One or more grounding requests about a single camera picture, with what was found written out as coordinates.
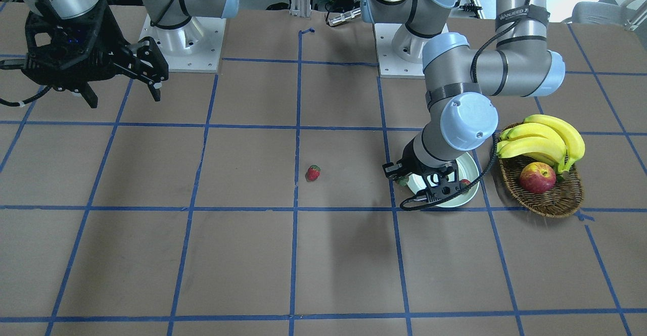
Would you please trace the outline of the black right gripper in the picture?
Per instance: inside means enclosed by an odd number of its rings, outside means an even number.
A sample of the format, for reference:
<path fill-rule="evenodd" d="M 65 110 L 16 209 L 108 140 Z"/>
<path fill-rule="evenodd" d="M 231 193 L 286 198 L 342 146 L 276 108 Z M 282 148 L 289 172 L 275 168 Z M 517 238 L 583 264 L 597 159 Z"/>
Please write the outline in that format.
<path fill-rule="evenodd" d="M 35 83 L 75 91 L 95 109 L 99 97 L 89 83 L 118 74 L 108 57 L 118 50 L 121 74 L 145 83 L 158 103 L 169 65 L 152 37 L 128 44 L 107 0 L 69 19 L 55 11 L 53 0 L 35 0 L 30 14 L 30 78 Z"/>

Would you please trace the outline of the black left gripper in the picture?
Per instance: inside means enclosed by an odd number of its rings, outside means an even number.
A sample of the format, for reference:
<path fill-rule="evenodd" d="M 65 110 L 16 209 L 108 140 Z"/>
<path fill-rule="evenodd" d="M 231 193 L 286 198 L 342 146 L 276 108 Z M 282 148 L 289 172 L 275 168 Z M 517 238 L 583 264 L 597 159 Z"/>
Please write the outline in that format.
<path fill-rule="evenodd" d="M 425 165 L 414 153 L 414 142 L 410 141 L 403 149 L 402 158 L 398 163 L 385 163 L 382 170 L 390 181 L 401 181 L 411 173 L 421 177 L 437 174 L 440 177 L 448 177 L 455 172 L 455 161 L 450 161 L 440 167 Z"/>

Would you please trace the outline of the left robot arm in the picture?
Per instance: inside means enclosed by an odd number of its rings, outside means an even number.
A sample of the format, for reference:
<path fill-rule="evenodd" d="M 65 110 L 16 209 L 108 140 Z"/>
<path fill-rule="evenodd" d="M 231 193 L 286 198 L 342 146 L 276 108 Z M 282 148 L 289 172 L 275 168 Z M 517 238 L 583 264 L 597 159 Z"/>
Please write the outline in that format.
<path fill-rule="evenodd" d="M 360 0 L 367 23 L 397 23 L 423 41 L 422 72 L 430 122 L 383 166 L 395 181 L 412 173 L 443 173 L 498 125 L 490 97 L 541 97 L 560 87 L 565 64 L 547 48 L 546 0 L 496 0 L 495 35 L 479 49 L 443 32 L 457 0 Z"/>

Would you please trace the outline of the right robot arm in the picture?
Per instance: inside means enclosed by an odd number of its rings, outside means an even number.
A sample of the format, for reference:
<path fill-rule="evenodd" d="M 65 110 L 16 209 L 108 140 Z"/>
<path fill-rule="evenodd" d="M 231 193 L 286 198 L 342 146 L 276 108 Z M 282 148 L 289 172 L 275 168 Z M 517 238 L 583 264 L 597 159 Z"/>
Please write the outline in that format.
<path fill-rule="evenodd" d="M 3 70 L 19 70 L 42 90 L 22 101 L 23 107 L 49 90 L 70 92 L 96 108 L 91 82 L 121 74 L 145 85 L 154 101 L 169 78 L 167 57 L 191 54 L 204 43 L 199 18 L 233 18 L 240 0 L 142 0 L 156 36 L 130 43 L 122 34 L 108 0 L 23 0 L 30 9 L 25 22 L 27 53 L 2 61 Z"/>

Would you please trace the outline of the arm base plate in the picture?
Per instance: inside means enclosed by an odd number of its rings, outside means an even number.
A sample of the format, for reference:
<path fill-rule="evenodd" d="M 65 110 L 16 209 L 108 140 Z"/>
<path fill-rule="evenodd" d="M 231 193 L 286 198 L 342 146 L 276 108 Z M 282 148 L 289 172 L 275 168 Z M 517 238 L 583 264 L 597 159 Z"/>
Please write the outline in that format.
<path fill-rule="evenodd" d="M 423 79 L 422 50 L 427 37 L 416 36 L 406 25 L 374 24 L 380 76 L 383 78 Z"/>
<path fill-rule="evenodd" d="M 187 25 L 165 30 L 146 16 L 140 37 L 152 37 L 171 73 L 217 73 L 227 19 L 193 17 Z"/>

